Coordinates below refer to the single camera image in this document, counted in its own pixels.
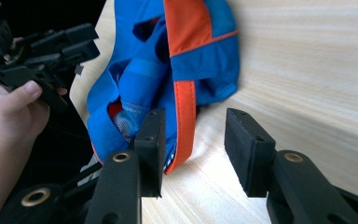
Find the orange stripe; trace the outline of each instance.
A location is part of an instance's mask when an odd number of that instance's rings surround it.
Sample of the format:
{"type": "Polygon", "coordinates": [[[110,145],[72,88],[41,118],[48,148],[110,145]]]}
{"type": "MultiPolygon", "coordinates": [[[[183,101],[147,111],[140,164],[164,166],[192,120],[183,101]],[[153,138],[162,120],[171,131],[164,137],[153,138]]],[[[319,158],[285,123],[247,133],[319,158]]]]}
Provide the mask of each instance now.
{"type": "MultiPolygon", "coordinates": [[[[231,36],[236,35],[237,33],[238,33],[238,30],[235,30],[235,31],[230,32],[230,33],[228,33],[228,34],[220,35],[220,36],[218,36],[218,37],[215,37],[215,38],[213,38],[213,39],[210,39],[210,40],[208,40],[208,41],[203,42],[203,43],[202,43],[202,46],[209,45],[209,44],[212,44],[212,43],[217,42],[217,41],[219,41],[219,40],[229,38],[229,37],[231,37],[231,36]]],[[[202,46],[194,46],[194,47],[189,46],[188,48],[182,48],[181,51],[171,52],[171,53],[170,53],[170,56],[173,57],[173,56],[175,56],[175,55],[182,54],[182,53],[191,51],[191,50],[193,50],[193,49],[198,49],[198,48],[200,48],[200,47],[202,47],[202,46]]]]}
{"type": "Polygon", "coordinates": [[[95,157],[97,158],[98,162],[103,165],[103,161],[101,161],[100,157],[98,156],[98,153],[97,153],[97,151],[95,150],[95,147],[94,147],[94,145],[92,144],[92,142],[91,142],[91,146],[92,146],[92,151],[94,152],[94,155],[95,155],[95,157]]]}
{"type": "Polygon", "coordinates": [[[113,119],[115,114],[117,114],[121,110],[123,110],[122,104],[109,104],[109,106],[107,107],[107,113],[109,115],[109,118],[113,119]]]}
{"type": "Polygon", "coordinates": [[[164,9],[170,55],[211,41],[212,23],[203,0],[164,0],[164,9]]]}
{"type": "Polygon", "coordinates": [[[165,171],[166,175],[191,156],[196,129],[196,89],[194,81],[175,81],[174,91],[178,126],[177,144],[176,154],[173,162],[165,171]]]}

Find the brass screw hole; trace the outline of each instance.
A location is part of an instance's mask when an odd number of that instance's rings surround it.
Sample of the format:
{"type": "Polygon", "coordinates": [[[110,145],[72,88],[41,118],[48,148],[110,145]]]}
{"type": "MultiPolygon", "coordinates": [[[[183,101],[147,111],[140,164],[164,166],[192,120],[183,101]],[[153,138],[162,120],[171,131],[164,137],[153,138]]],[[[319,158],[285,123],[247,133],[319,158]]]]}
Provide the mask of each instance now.
{"type": "Polygon", "coordinates": [[[24,207],[33,207],[43,203],[48,197],[50,197],[50,189],[36,189],[22,198],[21,205],[24,207]]]}
{"type": "Polygon", "coordinates": [[[116,162],[124,162],[130,159],[130,154],[126,153],[126,152],[120,152],[117,153],[113,156],[113,161],[116,162]]]}
{"type": "Polygon", "coordinates": [[[286,153],[284,154],[284,157],[289,160],[289,161],[293,161],[293,162],[302,162],[304,159],[302,157],[300,157],[299,155],[297,155],[296,153],[286,153]]]}

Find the light wood surface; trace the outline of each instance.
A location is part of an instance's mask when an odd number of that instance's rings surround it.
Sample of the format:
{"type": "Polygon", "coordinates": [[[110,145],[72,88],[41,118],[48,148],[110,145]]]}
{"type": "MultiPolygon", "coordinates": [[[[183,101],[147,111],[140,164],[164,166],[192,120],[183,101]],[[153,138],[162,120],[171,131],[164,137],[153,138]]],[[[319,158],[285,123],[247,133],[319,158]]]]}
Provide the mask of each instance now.
{"type": "MultiPolygon", "coordinates": [[[[358,195],[358,1],[227,1],[240,34],[239,90],[202,109],[192,156],[163,177],[161,199],[143,199],[144,223],[270,223],[266,200],[246,197],[224,150],[228,107],[358,195]]],[[[102,55],[84,63],[70,92],[84,121],[115,43],[114,16],[108,0],[97,26],[102,55]]]]}

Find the human hand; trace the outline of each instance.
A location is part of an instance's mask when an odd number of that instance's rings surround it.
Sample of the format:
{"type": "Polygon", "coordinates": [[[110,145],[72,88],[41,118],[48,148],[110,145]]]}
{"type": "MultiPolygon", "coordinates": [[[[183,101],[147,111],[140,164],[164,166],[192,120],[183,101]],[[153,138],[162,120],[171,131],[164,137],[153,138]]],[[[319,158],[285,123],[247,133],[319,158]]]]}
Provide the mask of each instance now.
{"type": "MultiPolygon", "coordinates": [[[[66,89],[59,89],[60,95],[66,89]]],[[[0,86],[0,141],[9,144],[33,143],[48,123],[49,107],[38,98],[42,89],[29,81],[9,92],[0,86]]]]}

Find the wood grain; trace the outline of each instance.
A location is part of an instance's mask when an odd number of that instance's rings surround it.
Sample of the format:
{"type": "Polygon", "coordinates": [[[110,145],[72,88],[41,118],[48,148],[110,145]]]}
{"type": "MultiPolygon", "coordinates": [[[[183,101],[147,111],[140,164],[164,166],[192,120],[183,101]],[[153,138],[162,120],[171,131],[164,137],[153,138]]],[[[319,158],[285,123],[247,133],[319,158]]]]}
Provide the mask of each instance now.
{"type": "MultiPolygon", "coordinates": [[[[224,150],[228,107],[358,195],[358,1],[227,1],[240,34],[239,90],[202,108],[192,156],[164,176],[161,199],[143,199],[144,223],[270,223],[266,200],[246,197],[224,150]]],[[[88,91],[115,43],[113,8],[108,0],[97,26],[102,55],[70,92],[85,121],[88,91]]]]}

